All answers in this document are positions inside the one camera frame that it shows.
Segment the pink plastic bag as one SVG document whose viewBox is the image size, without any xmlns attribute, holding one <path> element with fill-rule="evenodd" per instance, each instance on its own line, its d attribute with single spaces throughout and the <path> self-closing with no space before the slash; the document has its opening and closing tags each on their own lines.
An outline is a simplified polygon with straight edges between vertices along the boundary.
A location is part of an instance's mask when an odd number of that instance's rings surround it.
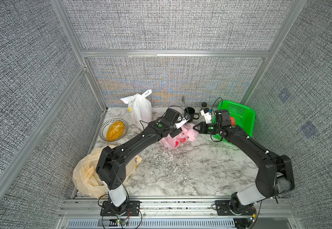
<svg viewBox="0 0 332 229">
<path fill-rule="evenodd" d="M 195 124 L 189 123 L 181 127 L 181 133 L 175 137 L 168 135 L 165 138 L 162 138 L 159 143 L 166 148 L 176 149 L 187 141 L 195 141 L 198 136 L 198 132 L 193 129 Z"/>
</svg>

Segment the red apple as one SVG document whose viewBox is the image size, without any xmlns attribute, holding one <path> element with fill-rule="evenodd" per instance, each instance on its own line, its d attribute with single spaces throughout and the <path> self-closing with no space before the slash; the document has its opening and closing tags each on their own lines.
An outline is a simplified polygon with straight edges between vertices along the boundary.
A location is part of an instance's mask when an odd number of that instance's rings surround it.
<svg viewBox="0 0 332 229">
<path fill-rule="evenodd" d="M 231 116 L 229 119 L 231 121 L 231 125 L 234 126 L 236 124 L 235 118 Z"/>
</svg>

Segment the beige plastic bag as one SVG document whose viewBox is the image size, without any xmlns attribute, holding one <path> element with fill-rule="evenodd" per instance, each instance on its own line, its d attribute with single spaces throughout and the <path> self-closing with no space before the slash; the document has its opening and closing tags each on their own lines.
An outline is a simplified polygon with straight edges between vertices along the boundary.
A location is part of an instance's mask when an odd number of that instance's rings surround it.
<svg viewBox="0 0 332 229">
<path fill-rule="evenodd" d="M 79 161 L 72 173 L 75 188 L 83 195 L 100 198 L 109 189 L 96 172 L 103 148 L 94 148 L 92 152 Z"/>
</svg>

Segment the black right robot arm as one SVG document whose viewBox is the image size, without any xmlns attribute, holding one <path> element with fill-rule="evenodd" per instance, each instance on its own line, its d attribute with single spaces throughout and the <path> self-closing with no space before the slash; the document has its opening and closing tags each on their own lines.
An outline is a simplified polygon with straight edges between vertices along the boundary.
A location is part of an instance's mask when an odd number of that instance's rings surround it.
<svg viewBox="0 0 332 229">
<path fill-rule="evenodd" d="M 231 195 L 229 207 L 233 214 L 240 215 L 255 202 L 295 188 L 291 159 L 259 144 L 235 123 L 228 110 L 217 110 L 213 123 L 201 122 L 193 129 L 200 134 L 219 135 L 242 150 L 258 168 L 255 183 Z"/>
</svg>

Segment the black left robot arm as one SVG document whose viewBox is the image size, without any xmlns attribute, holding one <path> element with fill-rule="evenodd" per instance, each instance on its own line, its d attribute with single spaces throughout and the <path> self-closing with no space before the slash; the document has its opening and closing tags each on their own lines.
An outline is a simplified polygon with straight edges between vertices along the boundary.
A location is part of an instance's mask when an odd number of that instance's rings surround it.
<svg viewBox="0 0 332 229">
<path fill-rule="evenodd" d="M 111 206 L 117 212 L 128 208 L 128 194 L 123 186 L 126 178 L 126 166 L 144 149 L 157 143 L 161 139 L 175 137 L 182 132 L 183 126 L 190 115 L 182 115 L 178 111 L 168 108 L 166 112 L 151 121 L 144 130 L 126 143 L 111 148 L 105 147 L 96 166 L 96 173 L 100 180 L 107 185 Z"/>
</svg>

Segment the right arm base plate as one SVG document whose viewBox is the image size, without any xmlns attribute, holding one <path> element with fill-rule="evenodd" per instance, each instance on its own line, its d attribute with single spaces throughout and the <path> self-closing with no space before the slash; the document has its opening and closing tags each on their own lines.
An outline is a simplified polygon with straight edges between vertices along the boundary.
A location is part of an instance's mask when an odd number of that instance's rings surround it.
<svg viewBox="0 0 332 229">
<path fill-rule="evenodd" d="M 257 213 L 252 204 L 242 205 L 236 199 L 216 200 L 214 206 L 219 216 L 253 216 Z"/>
</svg>

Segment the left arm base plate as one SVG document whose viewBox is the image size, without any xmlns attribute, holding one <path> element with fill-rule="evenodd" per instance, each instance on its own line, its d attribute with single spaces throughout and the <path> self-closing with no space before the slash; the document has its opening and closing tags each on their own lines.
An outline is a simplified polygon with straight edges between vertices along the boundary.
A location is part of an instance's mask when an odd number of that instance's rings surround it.
<svg viewBox="0 0 332 229">
<path fill-rule="evenodd" d="M 100 216 L 140 216 L 140 201 L 126 201 L 120 207 L 116 207 L 110 200 L 104 201 L 101 206 Z"/>
</svg>

